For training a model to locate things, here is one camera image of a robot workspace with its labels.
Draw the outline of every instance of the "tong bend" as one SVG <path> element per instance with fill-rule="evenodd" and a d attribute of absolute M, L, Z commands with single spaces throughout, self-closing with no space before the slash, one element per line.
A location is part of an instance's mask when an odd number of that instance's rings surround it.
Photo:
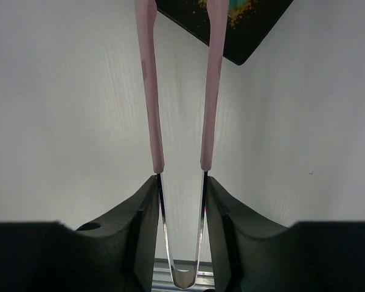
<path fill-rule="evenodd" d="M 169 245 L 165 214 L 165 199 L 162 188 L 162 172 L 164 171 L 165 162 L 164 152 L 162 149 L 161 123 L 159 121 L 158 85 L 153 37 L 154 23 L 157 15 L 157 4 L 155 0 L 135 0 L 135 15 L 139 52 L 141 55 L 142 75 L 144 79 L 151 158 L 153 160 L 154 172 L 158 177 L 159 199 L 169 268 L 173 283 L 181 289 L 189 288 L 195 284 L 200 262 L 200 249 L 201 242 L 203 240 L 204 216 L 206 209 L 207 172 L 211 169 L 212 154 L 214 151 L 215 118 L 217 112 L 224 38 L 227 27 L 228 7 L 229 0 L 207 0 L 207 12 L 210 19 L 210 41 L 200 158 L 201 169 L 203 170 L 201 207 L 198 222 L 195 263 L 190 270 L 181 271 L 175 268 L 172 251 Z"/>

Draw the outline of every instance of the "black tray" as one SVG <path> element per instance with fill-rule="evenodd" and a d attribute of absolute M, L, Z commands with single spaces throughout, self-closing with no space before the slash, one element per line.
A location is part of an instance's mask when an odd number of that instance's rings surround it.
<path fill-rule="evenodd" d="M 223 55 L 243 64 L 286 11 L 293 0 L 230 0 Z M 209 44 L 210 23 L 206 0 L 156 0 L 158 10 Z"/>

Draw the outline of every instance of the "black plastic part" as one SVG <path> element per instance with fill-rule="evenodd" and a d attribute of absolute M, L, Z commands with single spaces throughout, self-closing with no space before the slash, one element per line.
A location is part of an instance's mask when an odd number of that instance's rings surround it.
<path fill-rule="evenodd" d="M 223 56 L 243 64 L 263 41 L 293 0 L 246 0 L 252 9 L 229 22 Z M 156 0 L 158 10 L 205 44 L 209 44 L 210 22 L 200 0 Z"/>
<path fill-rule="evenodd" d="M 77 231 L 0 223 L 0 291 L 151 291 L 158 217 L 152 176 Z"/>
<path fill-rule="evenodd" d="M 215 289 L 365 291 L 365 223 L 283 227 L 208 179 L 207 223 Z"/>

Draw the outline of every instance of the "pink tong arm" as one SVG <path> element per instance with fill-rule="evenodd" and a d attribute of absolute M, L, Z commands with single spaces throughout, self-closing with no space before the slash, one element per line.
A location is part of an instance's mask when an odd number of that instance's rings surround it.
<path fill-rule="evenodd" d="M 139 53 L 144 79 L 151 158 L 155 173 L 164 171 L 161 123 L 159 121 L 158 86 L 153 28 L 157 16 L 155 0 L 135 0 Z"/>
<path fill-rule="evenodd" d="M 211 169 L 212 153 L 214 152 L 215 118 L 228 10 L 229 0 L 207 0 L 207 12 L 211 28 L 200 159 L 201 169 L 205 172 Z"/>

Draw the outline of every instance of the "metal tongs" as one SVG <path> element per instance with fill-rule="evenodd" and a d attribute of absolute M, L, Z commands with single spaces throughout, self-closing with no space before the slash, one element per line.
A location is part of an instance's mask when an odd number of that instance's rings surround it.
<path fill-rule="evenodd" d="M 157 15 L 157 4 L 155 0 L 135 0 L 135 15 L 139 40 L 139 52 L 142 63 L 142 74 L 144 79 L 151 157 L 153 160 L 154 172 L 157 174 L 159 183 L 159 199 L 170 272 L 173 283 L 176 287 L 181 289 L 189 288 L 195 284 L 200 262 L 200 249 L 201 242 L 203 240 L 204 216 L 206 210 L 207 172 L 211 169 L 212 153 L 214 150 L 215 117 L 217 111 L 224 38 L 227 27 L 228 7 L 229 0 L 207 0 L 207 12 L 210 19 L 210 41 L 200 159 L 201 169 L 203 170 L 201 208 L 196 243 L 196 260 L 192 269 L 188 271 L 181 271 L 175 268 L 172 251 L 169 246 L 165 200 L 162 190 L 162 172 L 164 171 L 165 163 L 162 149 L 161 124 L 159 121 L 158 85 L 153 38 L 154 23 Z"/>

